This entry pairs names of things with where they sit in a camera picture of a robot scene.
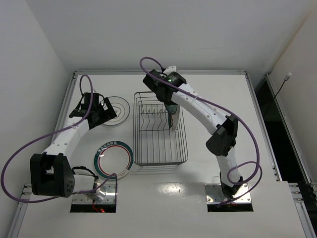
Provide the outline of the small blue patterned plate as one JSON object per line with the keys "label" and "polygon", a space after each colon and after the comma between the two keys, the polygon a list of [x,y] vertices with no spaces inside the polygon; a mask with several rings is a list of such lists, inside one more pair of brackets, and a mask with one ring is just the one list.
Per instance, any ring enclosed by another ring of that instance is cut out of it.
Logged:
{"label": "small blue patterned plate", "polygon": [[168,111],[168,114],[171,120],[178,117],[178,105],[168,105],[166,107],[166,110]]}

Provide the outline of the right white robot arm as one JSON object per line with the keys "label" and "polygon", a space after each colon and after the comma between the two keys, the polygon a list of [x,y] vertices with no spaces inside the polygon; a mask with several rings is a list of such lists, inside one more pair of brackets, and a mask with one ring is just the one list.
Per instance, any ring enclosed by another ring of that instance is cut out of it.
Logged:
{"label": "right white robot arm", "polygon": [[150,73],[176,87],[174,89],[146,75],[143,83],[155,93],[157,99],[165,103],[165,106],[181,106],[210,133],[211,137],[206,142],[206,147],[217,158],[222,192],[227,198],[232,199],[243,180],[238,170],[234,149],[238,119],[198,100],[199,95],[179,73],[174,71],[166,77],[160,76],[156,70]]}

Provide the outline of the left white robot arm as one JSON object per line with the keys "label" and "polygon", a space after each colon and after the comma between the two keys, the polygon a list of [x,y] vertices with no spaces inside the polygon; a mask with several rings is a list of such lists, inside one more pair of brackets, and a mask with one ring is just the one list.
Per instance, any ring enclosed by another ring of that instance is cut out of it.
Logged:
{"label": "left white robot arm", "polygon": [[72,194],[95,195],[100,189],[96,175],[77,175],[70,159],[81,138],[91,129],[117,116],[108,98],[99,93],[84,93],[70,113],[66,127],[41,154],[30,159],[31,188],[34,195],[66,197]]}

